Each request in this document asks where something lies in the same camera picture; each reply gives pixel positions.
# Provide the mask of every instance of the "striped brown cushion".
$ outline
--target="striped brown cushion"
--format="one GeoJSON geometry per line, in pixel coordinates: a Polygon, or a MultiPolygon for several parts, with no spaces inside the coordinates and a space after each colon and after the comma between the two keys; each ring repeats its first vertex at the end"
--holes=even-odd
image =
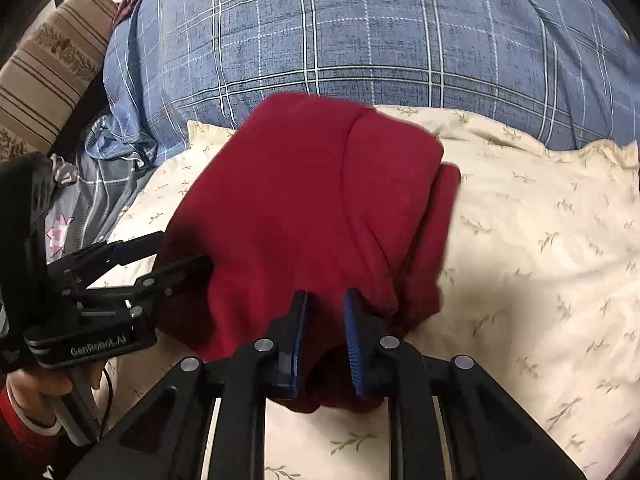
{"type": "Polygon", "coordinates": [[[0,160],[47,153],[102,67],[116,4],[67,0],[0,70],[0,160]]]}

